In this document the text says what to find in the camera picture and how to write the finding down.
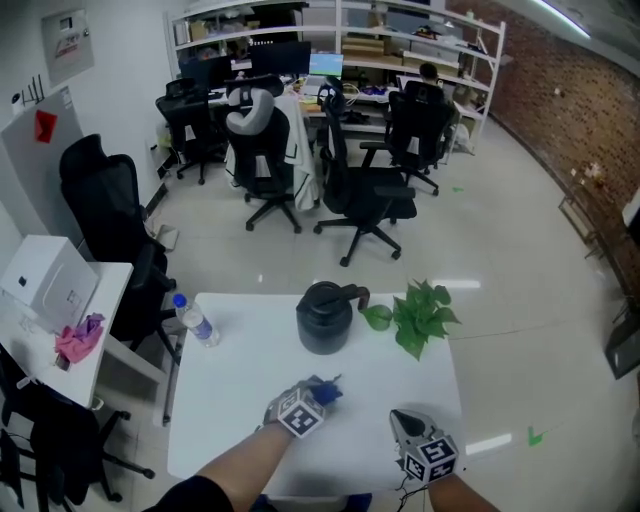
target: blue bottle cap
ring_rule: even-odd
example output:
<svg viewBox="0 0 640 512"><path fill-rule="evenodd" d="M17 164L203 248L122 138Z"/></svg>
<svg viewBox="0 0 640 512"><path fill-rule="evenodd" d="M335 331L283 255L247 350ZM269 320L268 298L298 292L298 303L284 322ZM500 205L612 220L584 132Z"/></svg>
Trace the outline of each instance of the blue bottle cap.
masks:
<svg viewBox="0 0 640 512"><path fill-rule="evenodd" d="M176 293L173 296L173 305L177 308L183 308L187 305L187 298L181 293Z"/></svg>

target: water bottle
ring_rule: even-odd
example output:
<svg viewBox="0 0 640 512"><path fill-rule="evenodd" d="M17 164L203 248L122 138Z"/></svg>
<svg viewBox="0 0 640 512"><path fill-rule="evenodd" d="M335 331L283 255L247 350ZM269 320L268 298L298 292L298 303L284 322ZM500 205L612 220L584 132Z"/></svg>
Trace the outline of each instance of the water bottle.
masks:
<svg viewBox="0 0 640 512"><path fill-rule="evenodd" d="M173 296L176 316L205 347L213 347L220 342L220 333L205 318L197 304L176 293Z"/></svg>

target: bottle label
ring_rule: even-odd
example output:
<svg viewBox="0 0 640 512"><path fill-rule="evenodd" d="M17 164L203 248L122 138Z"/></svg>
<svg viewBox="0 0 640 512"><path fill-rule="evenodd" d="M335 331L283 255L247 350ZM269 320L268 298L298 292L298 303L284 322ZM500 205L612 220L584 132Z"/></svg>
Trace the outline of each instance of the bottle label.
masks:
<svg viewBox="0 0 640 512"><path fill-rule="evenodd" d="M193 334L195 334L196 338L200 338L201 340L206 340L211 337L213 333L213 327L209 323L209 320L203 317L202 323L193 329L191 329Z"/></svg>

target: laptop screen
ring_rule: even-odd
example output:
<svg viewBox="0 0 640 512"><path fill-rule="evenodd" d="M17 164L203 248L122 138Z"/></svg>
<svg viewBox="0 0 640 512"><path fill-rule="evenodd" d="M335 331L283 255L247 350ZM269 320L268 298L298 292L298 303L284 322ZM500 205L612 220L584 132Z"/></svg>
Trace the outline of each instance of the laptop screen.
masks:
<svg viewBox="0 0 640 512"><path fill-rule="evenodd" d="M320 76L342 76L344 56L336 53L312 53L309 60L309 74Z"/></svg>

